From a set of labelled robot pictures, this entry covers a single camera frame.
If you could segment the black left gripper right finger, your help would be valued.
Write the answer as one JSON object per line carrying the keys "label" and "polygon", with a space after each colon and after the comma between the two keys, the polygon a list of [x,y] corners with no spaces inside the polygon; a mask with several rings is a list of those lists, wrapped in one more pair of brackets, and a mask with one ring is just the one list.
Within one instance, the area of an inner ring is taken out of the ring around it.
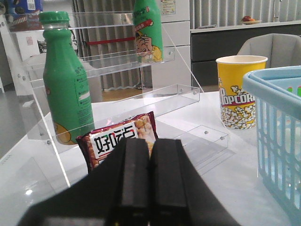
{"label": "black left gripper right finger", "polygon": [[189,160],[180,140],[158,139],[150,159],[152,226],[237,226]]}

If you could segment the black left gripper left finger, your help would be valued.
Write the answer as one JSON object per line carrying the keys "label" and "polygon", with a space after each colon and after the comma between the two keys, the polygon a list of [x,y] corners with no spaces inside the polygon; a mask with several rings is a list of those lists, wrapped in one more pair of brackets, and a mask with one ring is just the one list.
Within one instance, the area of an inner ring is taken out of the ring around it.
{"label": "black left gripper left finger", "polygon": [[108,157],[70,188],[31,206],[20,226],[145,226],[149,150],[123,138]]}

